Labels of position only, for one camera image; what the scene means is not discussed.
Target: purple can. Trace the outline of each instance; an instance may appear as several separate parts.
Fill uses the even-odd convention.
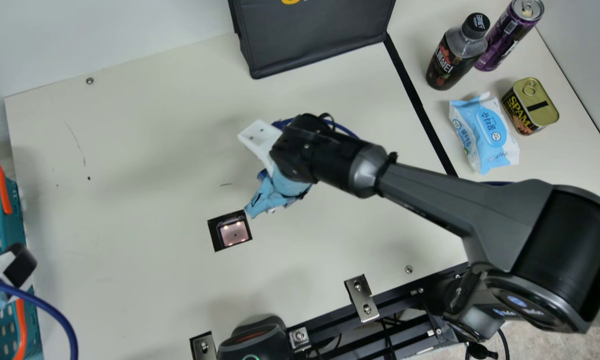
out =
[[[540,0],[513,0],[487,34],[489,47],[475,63],[480,71],[495,70],[544,14]]]

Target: plastic basket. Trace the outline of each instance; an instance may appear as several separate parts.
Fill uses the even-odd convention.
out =
[[[1,189],[6,189],[10,214],[7,214],[9,202],[3,201]],[[0,166],[0,255],[14,243],[26,243],[18,185],[13,180],[6,178]],[[40,328],[37,322],[37,308],[25,303],[26,328],[28,341],[26,344],[26,359],[41,355],[42,341]],[[10,303],[0,311],[0,360],[10,360],[16,354],[19,346],[19,326],[17,321],[16,305]]]

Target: white wall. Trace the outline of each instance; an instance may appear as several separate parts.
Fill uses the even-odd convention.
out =
[[[543,2],[542,39],[600,130],[600,0]]]
[[[0,0],[3,98],[233,31],[227,0]]]

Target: square sensor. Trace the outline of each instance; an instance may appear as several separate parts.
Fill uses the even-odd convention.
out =
[[[207,221],[215,252],[252,240],[244,210],[231,212]]]

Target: plastic bottle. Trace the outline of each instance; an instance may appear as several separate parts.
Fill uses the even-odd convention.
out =
[[[487,50],[489,26],[485,14],[472,13],[462,25],[447,30],[428,65],[426,82],[441,91],[455,85]]]

